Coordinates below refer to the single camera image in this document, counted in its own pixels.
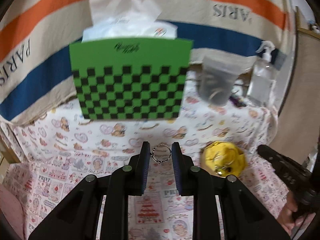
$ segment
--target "yellow plastic wrapper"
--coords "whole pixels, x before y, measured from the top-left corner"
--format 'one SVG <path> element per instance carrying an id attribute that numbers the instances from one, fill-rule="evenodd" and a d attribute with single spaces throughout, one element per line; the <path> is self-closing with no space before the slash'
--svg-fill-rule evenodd
<path id="1" fill-rule="evenodd" d="M 245 166 L 243 151 L 231 142 L 215 141 L 204 148 L 201 156 L 201 167 L 220 177 L 238 177 Z"/>

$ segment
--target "bolt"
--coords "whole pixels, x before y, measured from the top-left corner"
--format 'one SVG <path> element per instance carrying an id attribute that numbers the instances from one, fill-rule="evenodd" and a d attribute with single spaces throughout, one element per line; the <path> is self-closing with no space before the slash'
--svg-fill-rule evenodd
<path id="1" fill-rule="evenodd" d="M 190 167 L 190 170 L 193 171 L 193 172 L 198 172 L 198 171 L 200 171 L 201 169 L 200 169 L 198 166 L 191 166 L 191 167 Z"/>
<path id="2" fill-rule="evenodd" d="M 227 179 L 228 179 L 230 182 L 236 182 L 237 177 L 234 176 L 234 175 L 229 175 L 229 176 L 227 176 Z"/>
<path id="3" fill-rule="evenodd" d="M 88 176 L 85 177 L 85 180 L 86 180 L 87 182 L 92 182 L 92 181 L 94 181 L 95 179 L 96 179 L 96 176 L 94 176 L 94 175 L 92 175 L 92 174 L 90 174 L 90 175 L 88 175 Z"/>
<path id="4" fill-rule="evenodd" d="M 122 170 L 123 171 L 131 171 L 132 170 L 132 167 L 130 165 L 126 165 L 126 166 L 123 166 L 122 167 Z"/>

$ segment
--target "blue stripe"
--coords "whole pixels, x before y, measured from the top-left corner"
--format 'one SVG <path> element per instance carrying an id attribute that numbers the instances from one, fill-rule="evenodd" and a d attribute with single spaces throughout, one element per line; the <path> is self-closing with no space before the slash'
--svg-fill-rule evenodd
<path id="1" fill-rule="evenodd" d="M 255 51 L 262 41 L 227 29 L 190 23 L 171 23 L 178 27 L 178 38 L 193 40 L 195 49 L 219 49 L 248 57 L 256 55 Z M 285 55 L 275 49 L 272 52 L 273 63 L 276 56 L 285 59 Z M 281 67 L 279 62 L 281 60 L 277 60 L 278 69 Z M 0 104 L 0 115 L 12 120 L 71 75 L 69 46 L 67 46 L 50 56 L 26 76 Z"/>
<path id="2" fill-rule="evenodd" d="M 50 56 L 25 77 L 0 104 L 0 114 L 6 120 L 12 120 L 71 75 L 67 46 Z"/>

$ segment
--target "plastic cup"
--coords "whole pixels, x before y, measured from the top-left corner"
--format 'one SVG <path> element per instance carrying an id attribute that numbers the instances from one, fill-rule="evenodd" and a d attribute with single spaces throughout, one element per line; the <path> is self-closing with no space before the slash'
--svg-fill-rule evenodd
<path id="1" fill-rule="evenodd" d="M 204 57 L 202 67 L 200 97 L 212 105 L 225 106 L 243 68 L 236 64 L 219 62 L 208 56 Z"/>

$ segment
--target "striped fabric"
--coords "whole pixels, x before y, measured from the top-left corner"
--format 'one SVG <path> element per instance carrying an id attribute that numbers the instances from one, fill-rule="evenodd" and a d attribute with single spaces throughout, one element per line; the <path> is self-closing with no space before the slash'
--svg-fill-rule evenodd
<path id="1" fill-rule="evenodd" d="M 160 20 L 194 40 L 191 63 L 204 54 L 247 57 L 261 41 L 276 46 L 276 68 L 288 43 L 286 0 L 157 0 Z M 15 0 L 0 22 L 0 121 L 23 125 L 76 94 L 68 45 L 92 25 L 88 0 Z"/>

